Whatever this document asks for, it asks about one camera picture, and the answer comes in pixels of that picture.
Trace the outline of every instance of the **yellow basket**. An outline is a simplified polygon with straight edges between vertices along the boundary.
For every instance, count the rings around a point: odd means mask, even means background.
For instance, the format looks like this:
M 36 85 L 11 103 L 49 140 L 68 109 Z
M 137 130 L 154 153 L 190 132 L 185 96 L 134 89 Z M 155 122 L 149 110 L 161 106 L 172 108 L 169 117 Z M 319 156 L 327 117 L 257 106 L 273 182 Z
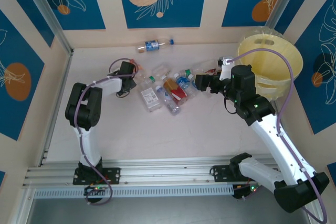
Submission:
M 281 53 L 289 62 L 294 78 L 303 67 L 299 50 L 290 42 L 271 34 L 255 34 L 245 38 L 238 47 L 238 55 L 256 48 L 268 48 Z M 284 95 L 290 85 L 290 75 L 284 61 L 272 52 L 253 52 L 240 59 L 243 65 L 251 65 L 256 75 L 257 93 L 269 100 Z

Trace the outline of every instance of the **perforated metal strip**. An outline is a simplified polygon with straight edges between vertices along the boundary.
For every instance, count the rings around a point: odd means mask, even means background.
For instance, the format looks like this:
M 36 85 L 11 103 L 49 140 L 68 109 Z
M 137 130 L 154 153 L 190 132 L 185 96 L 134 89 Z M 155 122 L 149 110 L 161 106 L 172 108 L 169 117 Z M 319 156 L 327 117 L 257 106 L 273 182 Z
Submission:
M 37 189 L 34 199 L 83 198 L 84 188 Z M 232 185 L 115 187 L 114 198 L 233 195 Z M 110 190 L 92 198 L 109 197 Z

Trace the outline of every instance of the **pile of bottles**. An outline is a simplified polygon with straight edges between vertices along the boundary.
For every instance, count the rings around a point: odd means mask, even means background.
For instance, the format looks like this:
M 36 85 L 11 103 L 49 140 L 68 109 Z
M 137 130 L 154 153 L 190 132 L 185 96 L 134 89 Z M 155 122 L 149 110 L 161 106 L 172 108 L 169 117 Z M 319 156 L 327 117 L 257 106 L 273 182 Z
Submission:
M 217 60 L 208 60 L 189 69 L 171 73 L 167 64 L 161 64 L 149 76 L 138 64 L 134 80 L 147 111 L 155 111 L 165 106 L 172 115 L 181 111 L 181 105 L 195 98 L 199 91 L 194 83 L 196 74 L 211 74 L 220 71 Z

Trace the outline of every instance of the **white table surface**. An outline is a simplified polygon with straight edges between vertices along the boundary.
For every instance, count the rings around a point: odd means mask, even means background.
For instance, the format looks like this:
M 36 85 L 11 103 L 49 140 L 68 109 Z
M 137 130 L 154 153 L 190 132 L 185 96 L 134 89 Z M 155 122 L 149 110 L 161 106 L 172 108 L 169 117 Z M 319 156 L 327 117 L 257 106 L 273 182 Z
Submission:
M 80 150 L 73 128 L 65 119 L 65 108 L 74 83 L 91 83 L 105 77 L 110 63 L 134 58 L 151 72 L 167 62 L 176 70 L 206 59 L 235 56 L 236 44 L 174 45 L 161 51 L 136 53 L 133 47 L 75 49 L 60 109 L 51 139 L 47 162 L 78 161 Z M 136 89 L 126 98 L 103 99 L 96 126 L 102 158 L 150 159 L 250 154 L 269 154 L 261 139 L 237 115 L 224 109 L 223 96 L 199 93 L 181 106 L 177 116 L 166 108 L 145 110 Z

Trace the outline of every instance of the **white floor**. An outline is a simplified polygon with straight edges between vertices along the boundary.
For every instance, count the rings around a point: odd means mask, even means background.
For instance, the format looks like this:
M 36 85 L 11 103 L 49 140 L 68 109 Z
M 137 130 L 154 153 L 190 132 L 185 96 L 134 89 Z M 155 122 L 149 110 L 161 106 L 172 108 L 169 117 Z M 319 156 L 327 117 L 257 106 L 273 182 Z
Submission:
M 80 150 L 65 108 L 74 83 L 91 83 L 105 77 L 110 63 L 134 58 L 147 72 L 167 62 L 177 70 L 222 56 L 236 56 L 236 44 L 174 45 L 162 51 L 138 54 L 133 47 L 76 49 L 52 136 L 47 161 L 78 161 Z M 182 105 L 177 116 L 166 108 L 148 113 L 134 89 L 126 98 L 103 100 L 97 140 L 103 159 L 180 158 L 268 154 L 259 137 L 237 115 L 228 114 L 221 94 L 200 93 Z

